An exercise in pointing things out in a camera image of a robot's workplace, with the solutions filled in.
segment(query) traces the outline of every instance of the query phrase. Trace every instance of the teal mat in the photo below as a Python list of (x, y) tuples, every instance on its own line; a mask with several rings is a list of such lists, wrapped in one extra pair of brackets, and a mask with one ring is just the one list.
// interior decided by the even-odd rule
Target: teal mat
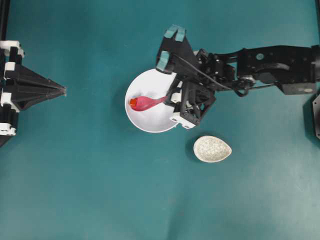
[[(128, 120), (126, 89), (172, 24), (216, 53), (319, 44), (314, 0), (12, 1), (7, 38), (68, 93), (22, 112), (0, 149), (1, 240), (320, 239), (312, 96), (218, 93), (192, 130)], [(203, 135), (232, 155), (198, 161)]]

